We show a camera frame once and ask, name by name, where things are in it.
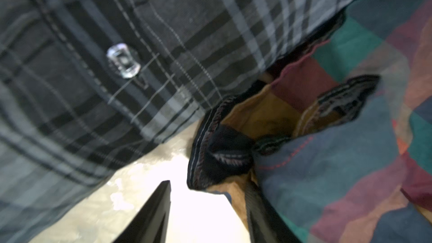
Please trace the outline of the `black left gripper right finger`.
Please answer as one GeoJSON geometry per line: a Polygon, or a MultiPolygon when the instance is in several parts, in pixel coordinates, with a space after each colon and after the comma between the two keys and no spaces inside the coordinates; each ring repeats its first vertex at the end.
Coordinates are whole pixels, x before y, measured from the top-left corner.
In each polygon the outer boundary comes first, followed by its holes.
{"type": "Polygon", "coordinates": [[[245,202],[252,243],[300,243],[253,181],[246,184],[245,202]]]}

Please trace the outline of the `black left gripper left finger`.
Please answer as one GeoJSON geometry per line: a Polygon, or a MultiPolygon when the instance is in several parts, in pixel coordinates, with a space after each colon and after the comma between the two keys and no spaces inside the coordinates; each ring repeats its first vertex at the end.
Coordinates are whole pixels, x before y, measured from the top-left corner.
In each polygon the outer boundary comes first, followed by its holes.
{"type": "Polygon", "coordinates": [[[171,208],[171,182],[161,182],[114,243],[165,243],[171,208]]]}

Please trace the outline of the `multicolour plaid long sleeve shirt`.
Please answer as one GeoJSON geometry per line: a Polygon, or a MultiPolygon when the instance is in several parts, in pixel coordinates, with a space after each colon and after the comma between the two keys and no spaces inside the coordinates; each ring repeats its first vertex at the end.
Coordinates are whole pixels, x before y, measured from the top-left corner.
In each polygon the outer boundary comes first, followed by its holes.
{"type": "Polygon", "coordinates": [[[210,110],[187,185],[248,229],[253,181],[300,243],[432,240],[432,0],[355,0],[210,110]]]}

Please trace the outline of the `grey plaid long sleeve shirt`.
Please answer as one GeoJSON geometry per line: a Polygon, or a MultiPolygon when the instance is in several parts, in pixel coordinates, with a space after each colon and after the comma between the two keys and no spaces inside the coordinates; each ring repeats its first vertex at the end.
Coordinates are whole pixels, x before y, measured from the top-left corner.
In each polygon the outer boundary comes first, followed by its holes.
{"type": "Polygon", "coordinates": [[[1,0],[1,241],[31,241],[352,1],[1,0]]]}

